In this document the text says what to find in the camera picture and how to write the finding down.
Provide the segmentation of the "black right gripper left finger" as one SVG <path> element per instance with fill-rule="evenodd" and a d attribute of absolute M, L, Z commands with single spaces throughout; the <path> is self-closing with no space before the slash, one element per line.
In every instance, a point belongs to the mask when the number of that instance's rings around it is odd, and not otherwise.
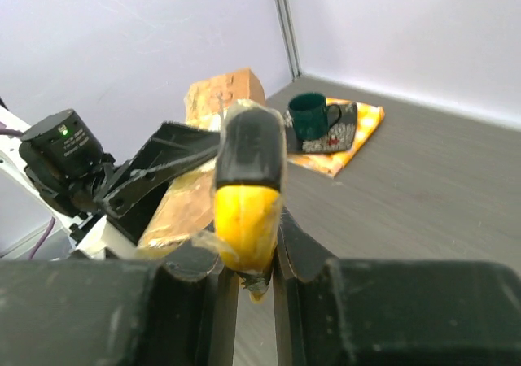
<path fill-rule="evenodd" d="M 2 261 L 4 365 L 230 365 L 238 280 L 211 251 Z"/>

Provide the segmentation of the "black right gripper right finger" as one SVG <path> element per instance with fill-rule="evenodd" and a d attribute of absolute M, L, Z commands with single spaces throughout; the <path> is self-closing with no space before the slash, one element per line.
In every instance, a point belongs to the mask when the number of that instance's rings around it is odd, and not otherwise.
<path fill-rule="evenodd" d="M 517 365 L 520 279 L 472 260 L 341 259 L 282 214 L 281 365 Z"/>

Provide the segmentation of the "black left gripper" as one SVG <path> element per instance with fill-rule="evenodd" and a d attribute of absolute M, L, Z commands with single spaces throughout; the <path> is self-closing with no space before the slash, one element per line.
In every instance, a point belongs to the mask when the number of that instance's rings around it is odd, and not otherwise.
<path fill-rule="evenodd" d="M 110 154 L 69 184 L 69 200 L 81 221 L 71 236 L 86 236 L 107 215 L 124 237 L 138 243 L 169 184 L 217 155 L 220 134 L 164 122 L 130 160 L 116 165 Z"/>

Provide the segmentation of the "yellow utility knife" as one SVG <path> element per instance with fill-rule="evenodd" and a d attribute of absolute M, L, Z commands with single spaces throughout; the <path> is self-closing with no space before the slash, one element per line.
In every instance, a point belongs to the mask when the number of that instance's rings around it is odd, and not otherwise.
<path fill-rule="evenodd" d="M 269 288 L 285 203 L 287 144 L 278 111 L 239 99 L 225 111 L 215 165 L 218 253 L 254 302 Z"/>

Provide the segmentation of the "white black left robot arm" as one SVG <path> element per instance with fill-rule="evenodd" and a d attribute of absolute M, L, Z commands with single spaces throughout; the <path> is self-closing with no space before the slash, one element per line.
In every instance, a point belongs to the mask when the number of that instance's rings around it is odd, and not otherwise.
<path fill-rule="evenodd" d="M 1 114 L 7 171 L 95 259 L 159 258 L 206 228 L 218 143 L 217 132 L 164 122 L 117 163 L 72 109 L 32 126 Z"/>

